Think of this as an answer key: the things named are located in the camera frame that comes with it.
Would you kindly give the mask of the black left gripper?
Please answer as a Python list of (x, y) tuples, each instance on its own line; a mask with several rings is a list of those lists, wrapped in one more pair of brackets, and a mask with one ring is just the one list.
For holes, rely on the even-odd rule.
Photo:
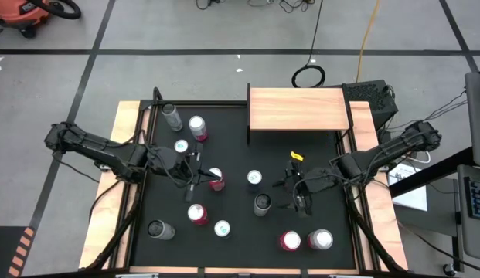
[(221, 170), (202, 170), (203, 145), (198, 143), (191, 151), (178, 152), (174, 148), (146, 145), (146, 169), (154, 175), (167, 177), (179, 189), (185, 189), (184, 201), (191, 202), (199, 181), (220, 181)]

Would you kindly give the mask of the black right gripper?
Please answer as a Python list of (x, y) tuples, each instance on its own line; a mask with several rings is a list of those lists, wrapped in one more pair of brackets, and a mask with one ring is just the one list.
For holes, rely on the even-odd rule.
[(287, 177), (276, 181), (272, 187), (287, 188), (287, 193), (291, 195), (290, 202), (278, 208), (293, 210), (300, 217), (307, 217), (312, 215), (313, 195), (337, 184), (336, 174), (330, 168), (313, 168), (304, 173), (300, 161), (290, 160)]

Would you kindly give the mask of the red Fanta can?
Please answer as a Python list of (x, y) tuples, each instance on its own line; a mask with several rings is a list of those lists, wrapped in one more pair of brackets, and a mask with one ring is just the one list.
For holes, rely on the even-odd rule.
[(294, 252), (298, 250), (301, 245), (301, 237), (296, 231), (288, 230), (283, 232), (279, 237), (279, 244), (282, 249)]
[(222, 171), (218, 168), (211, 168), (209, 171), (219, 177), (218, 179), (208, 181), (209, 187), (215, 192), (220, 192), (225, 187)]
[(200, 204), (190, 205), (187, 215), (189, 220), (196, 225), (206, 225), (209, 221), (206, 208)]

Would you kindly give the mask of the wooden shelf with black legs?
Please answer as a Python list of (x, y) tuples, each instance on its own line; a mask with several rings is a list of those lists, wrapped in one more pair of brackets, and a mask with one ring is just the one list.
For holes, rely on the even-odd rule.
[(341, 88), (247, 86), (247, 142), (253, 131), (350, 131), (352, 112)]

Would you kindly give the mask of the silver white Celsius can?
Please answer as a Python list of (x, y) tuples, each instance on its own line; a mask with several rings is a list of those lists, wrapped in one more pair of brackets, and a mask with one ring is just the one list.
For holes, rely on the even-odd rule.
[(271, 197), (268, 194), (261, 193), (254, 199), (254, 214), (256, 216), (265, 216), (271, 207)]

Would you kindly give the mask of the blue silver Red Bull can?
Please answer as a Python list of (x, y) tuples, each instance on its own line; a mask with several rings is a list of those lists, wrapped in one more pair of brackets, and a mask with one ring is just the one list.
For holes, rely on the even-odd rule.
[(249, 192), (258, 192), (262, 181), (262, 174), (258, 170), (251, 170), (247, 174), (247, 190)]

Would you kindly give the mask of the pink and white can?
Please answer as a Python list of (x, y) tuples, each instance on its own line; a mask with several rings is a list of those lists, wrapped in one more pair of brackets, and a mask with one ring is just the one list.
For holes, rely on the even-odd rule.
[(195, 115), (189, 119), (189, 129), (197, 141), (204, 141), (208, 137), (206, 123), (200, 116)]

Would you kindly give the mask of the silver slim can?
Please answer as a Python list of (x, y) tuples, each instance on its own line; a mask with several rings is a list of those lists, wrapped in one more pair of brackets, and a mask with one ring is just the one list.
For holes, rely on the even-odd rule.
[(162, 114), (173, 131), (180, 131), (183, 128), (181, 117), (173, 103), (165, 103), (162, 106)]
[(152, 238), (160, 240), (170, 240), (175, 236), (175, 228), (162, 220), (151, 221), (147, 231)]

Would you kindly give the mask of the black perforated computer case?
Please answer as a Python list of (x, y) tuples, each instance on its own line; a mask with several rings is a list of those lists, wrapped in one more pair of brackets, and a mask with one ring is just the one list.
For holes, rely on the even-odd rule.
[(369, 103), (376, 131), (398, 112), (395, 100), (389, 92), (390, 87), (384, 80), (348, 83), (346, 87), (345, 100)]

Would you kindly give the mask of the black desk beam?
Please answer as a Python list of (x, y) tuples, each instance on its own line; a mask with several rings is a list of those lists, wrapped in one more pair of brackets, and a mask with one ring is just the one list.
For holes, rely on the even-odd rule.
[(458, 153), (439, 161), (437, 164), (392, 184), (390, 186), (390, 195), (394, 198), (420, 188), (428, 183), (454, 174), (457, 172), (457, 168), (460, 165), (475, 165), (472, 147), (467, 147), (463, 151), (459, 151)]

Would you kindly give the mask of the grey laptop with keyboard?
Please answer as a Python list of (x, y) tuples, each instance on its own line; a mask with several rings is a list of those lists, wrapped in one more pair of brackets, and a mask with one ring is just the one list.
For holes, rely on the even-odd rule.
[(464, 249), (480, 259), (480, 168), (460, 165), (457, 173)]

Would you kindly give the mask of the grey monitor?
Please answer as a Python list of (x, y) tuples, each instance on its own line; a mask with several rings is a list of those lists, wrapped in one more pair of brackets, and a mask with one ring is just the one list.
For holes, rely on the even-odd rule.
[(473, 159), (480, 165), (480, 71), (465, 74)]

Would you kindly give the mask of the black orange hazard mat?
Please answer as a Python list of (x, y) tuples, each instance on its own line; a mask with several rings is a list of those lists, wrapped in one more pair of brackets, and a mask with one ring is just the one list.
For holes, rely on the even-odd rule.
[(35, 234), (30, 226), (0, 226), (0, 278), (22, 275)]

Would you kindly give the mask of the orange shop vacuum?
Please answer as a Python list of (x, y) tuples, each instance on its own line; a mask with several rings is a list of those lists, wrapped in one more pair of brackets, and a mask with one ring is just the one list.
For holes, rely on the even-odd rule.
[(29, 0), (0, 0), (0, 26), (18, 30), (25, 38), (36, 36), (36, 28), (49, 13)]

